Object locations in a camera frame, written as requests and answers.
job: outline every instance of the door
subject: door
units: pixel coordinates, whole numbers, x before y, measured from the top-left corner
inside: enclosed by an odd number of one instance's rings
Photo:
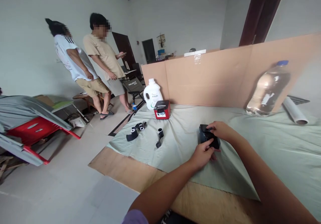
[[[147,64],[156,62],[153,39],[142,41]]]
[[[239,46],[265,41],[280,1],[251,0]]]
[[[119,52],[124,52],[127,53],[125,57],[122,59],[124,66],[125,66],[125,61],[128,63],[128,67],[130,70],[133,70],[132,65],[136,63],[133,51],[131,49],[131,45],[128,39],[128,36],[113,32],[113,37],[115,39],[116,46],[118,48]]]

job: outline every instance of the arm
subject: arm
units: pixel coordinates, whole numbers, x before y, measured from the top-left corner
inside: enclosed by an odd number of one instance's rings
[[[105,72],[107,72],[107,74],[110,76],[111,79],[114,79],[114,80],[117,79],[116,75],[112,71],[110,71],[108,67],[106,67],[106,65],[100,60],[98,55],[89,55],[89,56],[94,60],[95,63],[98,64],[98,66],[100,66]]]
[[[254,151],[248,141],[223,122],[214,122],[212,133],[229,142],[238,153],[258,196],[277,223],[318,223],[302,203]]]
[[[210,160],[214,148],[209,149],[213,139],[199,144],[189,161],[166,174],[144,190],[130,206],[130,210],[140,210],[149,224],[161,219],[170,208],[187,181]]]
[[[88,68],[85,66],[85,64],[82,62],[81,58],[79,57],[79,53],[77,49],[67,49],[67,54],[71,58],[71,60],[73,60],[74,63],[76,63],[77,66],[84,71],[88,79],[94,79],[94,76],[88,71]]]

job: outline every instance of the gray shorts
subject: gray shorts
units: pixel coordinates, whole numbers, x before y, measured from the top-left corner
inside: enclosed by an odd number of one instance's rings
[[[121,84],[120,80],[109,79],[105,82],[106,86],[112,91],[112,93],[116,96],[125,94],[124,86]]]

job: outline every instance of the blue bottle cap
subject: blue bottle cap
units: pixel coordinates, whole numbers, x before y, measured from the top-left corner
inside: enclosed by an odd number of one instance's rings
[[[289,63],[288,60],[278,61],[277,66],[284,66],[284,65],[287,65],[288,63]]]

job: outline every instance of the black hair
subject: black hair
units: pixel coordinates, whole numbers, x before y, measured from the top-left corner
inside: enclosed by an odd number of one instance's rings
[[[94,25],[104,25],[105,27],[107,27],[108,30],[110,30],[110,24],[108,22],[108,20],[99,13],[91,13],[90,15],[90,29],[94,29]]]
[[[49,18],[45,19],[49,25],[50,32],[53,36],[55,35],[65,35],[68,31],[68,28],[65,24],[62,24],[59,21],[52,21]]]

